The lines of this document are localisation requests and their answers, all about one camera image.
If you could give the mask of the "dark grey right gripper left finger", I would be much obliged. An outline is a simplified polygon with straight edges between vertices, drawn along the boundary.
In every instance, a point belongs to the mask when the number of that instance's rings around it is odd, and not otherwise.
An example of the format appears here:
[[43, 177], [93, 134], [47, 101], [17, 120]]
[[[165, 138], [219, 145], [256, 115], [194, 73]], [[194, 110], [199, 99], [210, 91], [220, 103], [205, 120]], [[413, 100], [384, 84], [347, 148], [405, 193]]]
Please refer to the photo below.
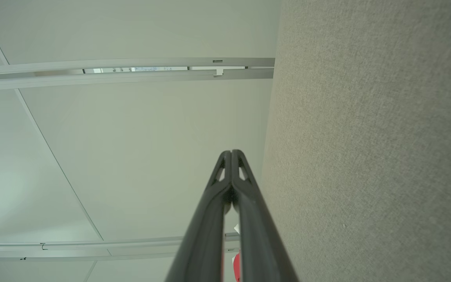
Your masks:
[[231, 207], [231, 189], [231, 151], [224, 151], [219, 155], [165, 281], [222, 281], [224, 215]]

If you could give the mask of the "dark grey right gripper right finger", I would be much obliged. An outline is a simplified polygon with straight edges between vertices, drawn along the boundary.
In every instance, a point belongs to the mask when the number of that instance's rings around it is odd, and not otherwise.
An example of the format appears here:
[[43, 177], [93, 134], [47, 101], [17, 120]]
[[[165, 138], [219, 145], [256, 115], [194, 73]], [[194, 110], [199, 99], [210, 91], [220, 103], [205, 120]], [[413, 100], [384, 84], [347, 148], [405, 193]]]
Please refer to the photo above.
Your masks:
[[297, 282], [295, 269], [241, 150], [232, 151], [232, 186], [240, 217], [240, 281]]

